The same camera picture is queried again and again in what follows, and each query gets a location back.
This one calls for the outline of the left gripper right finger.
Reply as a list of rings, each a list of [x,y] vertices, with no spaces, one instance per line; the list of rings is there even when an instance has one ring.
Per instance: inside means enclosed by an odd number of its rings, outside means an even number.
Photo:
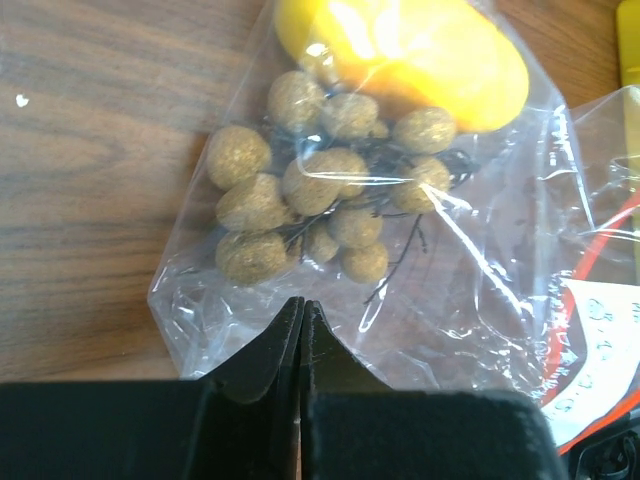
[[[394,390],[332,333],[317,301],[300,338],[305,479],[565,479],[540,410],[502,390]]]

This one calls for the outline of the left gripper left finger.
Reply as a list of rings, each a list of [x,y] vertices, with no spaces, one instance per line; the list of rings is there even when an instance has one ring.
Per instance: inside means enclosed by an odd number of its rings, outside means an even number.
[[[197,380],[5,383],[5,479],[289,479],[304,300]]]

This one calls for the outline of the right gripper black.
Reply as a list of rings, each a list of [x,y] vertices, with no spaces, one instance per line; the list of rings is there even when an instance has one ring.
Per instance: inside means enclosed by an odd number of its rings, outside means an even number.
[[[578,442],[563,459],[569,479],[638,479],[639,420],[615,422]]]

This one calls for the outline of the clear zip top bag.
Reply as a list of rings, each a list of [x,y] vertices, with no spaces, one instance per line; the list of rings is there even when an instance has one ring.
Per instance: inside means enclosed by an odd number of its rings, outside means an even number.
[[[269,2],[254,27],[221,126],[259,123],[274,80],[309,74],[284,50]],[[639,404],[639,87],[577,110],[487,1],[467,1],[528,69],[520,114],[490,132],[458,128],[479,168],[420,225],[386,221],[400,267],[381,293],[337,263],[311,261],[254,286],[215,264],[221,194],[197,165],[148,302],[179,374],[200,378],[264,331],[292,297],[316,300],[330,329],[402,390],[507,389],[542,410],[568,451]]]

